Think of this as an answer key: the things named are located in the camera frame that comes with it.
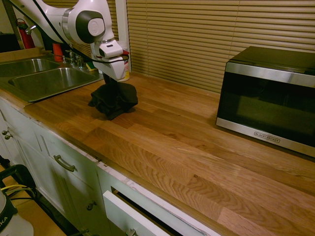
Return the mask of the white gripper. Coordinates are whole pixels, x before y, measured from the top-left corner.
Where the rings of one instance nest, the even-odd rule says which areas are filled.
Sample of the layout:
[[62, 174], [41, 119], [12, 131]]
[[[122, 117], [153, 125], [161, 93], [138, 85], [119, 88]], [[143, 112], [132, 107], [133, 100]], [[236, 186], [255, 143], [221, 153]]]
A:
[[118, 86], [118, 82], [126, 81], [125, 62], [122, 58], [93, 61], [93, 65], [103, 74], [106, 85]]

